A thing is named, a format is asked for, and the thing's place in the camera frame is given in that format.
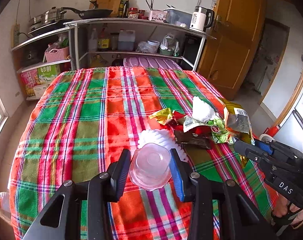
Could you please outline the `person's right hand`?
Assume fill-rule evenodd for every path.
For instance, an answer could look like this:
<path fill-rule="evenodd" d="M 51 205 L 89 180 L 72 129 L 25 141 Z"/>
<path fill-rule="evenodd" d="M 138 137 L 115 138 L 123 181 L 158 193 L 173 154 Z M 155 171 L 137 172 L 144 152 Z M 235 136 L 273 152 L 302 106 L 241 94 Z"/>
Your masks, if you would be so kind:
<path fill-rule="evenodd" d="M 297 206 L 295 206 L 294 204 L 290 204 L 290 201 L 287 200 L 284 196 L 279 195 L 279 197 L 276 201 L 276 206 L 273 210 L 273 215 L 280 218 L 280 217 L 285 216 L 289 210 L 291 212 L 296 212 L 299 210 L 299 208 Z M 300 212 L 298 212 L 296 214 L 296 217 L 294 218 L 294 220 L 291 223 L 291 226 L 294 229 L 297 229 L 297 228 L 301 227 L 302 225 L 303 225 L 303 210 L 301 210 Z"/>

